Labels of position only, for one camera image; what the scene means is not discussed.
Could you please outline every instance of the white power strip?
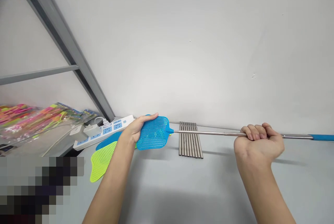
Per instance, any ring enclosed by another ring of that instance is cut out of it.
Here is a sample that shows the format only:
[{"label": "white power strip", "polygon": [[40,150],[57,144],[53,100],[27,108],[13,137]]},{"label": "white power strip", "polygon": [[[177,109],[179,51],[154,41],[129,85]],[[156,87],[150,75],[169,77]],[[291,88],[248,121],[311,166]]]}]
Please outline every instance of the white power strip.
[{"label": "white power strip", "polygon": [[86,140],[81,142],[74,142],[73,148],[77,151],[84,149],[86,147],[92,146],[98,142],[101,142],[105,139],[107,139],[109,136],[113,135],[116,132],[122,131],[125,129],[131,122],[133,122],[135,119],[133,118],[133,115],[129,115],[127,117],[124,117],[122,119],[113,121],[110,126],[108,127],[100,127],[102,132],[98,135],[95,135],[93,137],[88,137]]}]

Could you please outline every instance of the telescopic metal handle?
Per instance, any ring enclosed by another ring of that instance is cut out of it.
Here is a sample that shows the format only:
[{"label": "telescopic metal handle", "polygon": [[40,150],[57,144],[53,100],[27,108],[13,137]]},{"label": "telescopic metal handle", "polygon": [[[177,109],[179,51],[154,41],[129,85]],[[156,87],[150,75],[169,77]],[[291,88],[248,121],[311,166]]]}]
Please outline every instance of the telescopic metal handle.
[{"label": "telescopic metal handle", "polygon": [[[225,135],[225,136],[247,137],[247,135],[245,133],[236,133],[236,132],[203,132],[203,131],[174,130],[174,133],[179,133],[179,134]],[[311,135],[281,134],[281,136],[283,138],[288,138],[288,139],[313,139],[313,137]]]}]

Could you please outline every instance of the fly swatter handle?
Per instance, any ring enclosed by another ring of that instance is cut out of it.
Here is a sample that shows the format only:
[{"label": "fly swatter handle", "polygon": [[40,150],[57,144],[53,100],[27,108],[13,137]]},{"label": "fly swatter handle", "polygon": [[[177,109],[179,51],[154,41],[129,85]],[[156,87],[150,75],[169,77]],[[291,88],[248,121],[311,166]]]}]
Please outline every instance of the fly swatter handle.
[{"label": "fly swatter handle", "polygon": [[[244,133],[236,133],[236,132],[202,132],[202,131],[184,131],[184,130],[174,130],[174,133],[179,134],[207,134],[207,135],[225,135],[225,136],[240,136],[247,137]],[[285,139],[313,139],[315,141],[332,141],[334,140],[334,136],[331,138],[326,136],[327,138],[319,138],[317,135],[295,135],[295,134],[282,134],[282,137]]]},{"label": "fly swatter handle", "polygon": [[225,136],[241,136],[247,137],[244,133],[229,133],[229,132],[203,132],[203,131],[185,131],[185,130],[174,130],[174,133],[179,134],[207,134],[207,135],[225,135]]}]

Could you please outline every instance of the hand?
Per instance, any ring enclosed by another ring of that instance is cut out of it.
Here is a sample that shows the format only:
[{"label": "hand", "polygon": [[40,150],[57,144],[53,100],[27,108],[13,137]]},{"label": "hand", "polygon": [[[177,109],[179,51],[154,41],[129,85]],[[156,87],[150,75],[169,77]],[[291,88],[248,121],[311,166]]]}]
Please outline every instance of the hand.
[{"label": "hand", "polygon": [[158,117],[158,115],[158,113],[155,113],[153,115],[140,116],[126,127],[122,135],[124,134],[125,136],[127,136],[127,139],[136,143],[139,140],[140,130],[142,129],[144,122],[154,120]]},{"label": "hand", "polygon": [[268,123],[248,125],[241,129],[247,137],[238,137],[234,141],[237,158],[270,165],[284,151],[282,136],[274,131]]}]

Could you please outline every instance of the fly swatter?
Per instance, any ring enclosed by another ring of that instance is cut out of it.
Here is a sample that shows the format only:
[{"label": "fly swatter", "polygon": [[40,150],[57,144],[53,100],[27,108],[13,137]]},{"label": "fly swatter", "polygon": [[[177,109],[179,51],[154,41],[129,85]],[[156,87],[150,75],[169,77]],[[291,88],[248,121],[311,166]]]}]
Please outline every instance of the fly swatter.
[{"label": "fly swatter", "polygon": [[[144,123],[140,132],[139,140],[137,142],[137,148],[138,150],[162,148],[166,145],[168,136],[172,133],[247,137],[247,135],[244,133],[236,133],[236,132],[228,133],[228,132],[173,130],[169,127],[169,121],[166,117],[158,116],[156,119]],[[283,138],[291,138],[291,139],[334,141],[334,135],[296,135],[296,134],[281,134],[281,135]]]}]

